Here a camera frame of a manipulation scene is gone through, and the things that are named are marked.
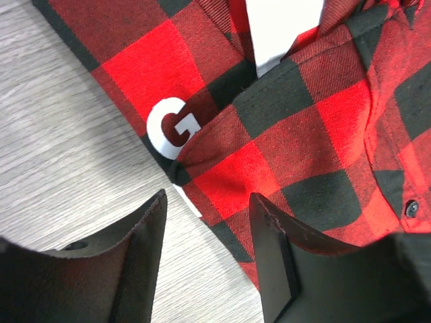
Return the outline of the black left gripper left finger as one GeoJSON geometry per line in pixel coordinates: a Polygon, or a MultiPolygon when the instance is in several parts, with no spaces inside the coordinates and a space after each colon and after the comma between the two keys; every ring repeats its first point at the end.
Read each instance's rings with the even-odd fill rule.
{"type": "Polygon", "coordinates": [[[2,322],[149,322],[167,216],[164,190],[61,250],[1,240],[2,322]]]}

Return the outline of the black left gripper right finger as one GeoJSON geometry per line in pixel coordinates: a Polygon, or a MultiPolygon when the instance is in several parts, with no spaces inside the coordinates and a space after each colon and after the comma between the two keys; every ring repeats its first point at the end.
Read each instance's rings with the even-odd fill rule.
{"type": "Polygon", "coordinates": [[[290,217],[262,194],[250,222],[266,322],[429,322],[430,235],[364,247],[290,217]]]}

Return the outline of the red black plaid shirt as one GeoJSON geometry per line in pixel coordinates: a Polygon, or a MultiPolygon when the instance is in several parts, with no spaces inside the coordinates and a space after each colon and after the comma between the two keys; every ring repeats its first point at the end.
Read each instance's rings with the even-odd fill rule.
{"type": "Polygon", "coordinates": [[[244,1],[35,1],[256,283],[261,193],[364,246],[430,231],[430,2],[325,1],[257,75],[244,1]]]}

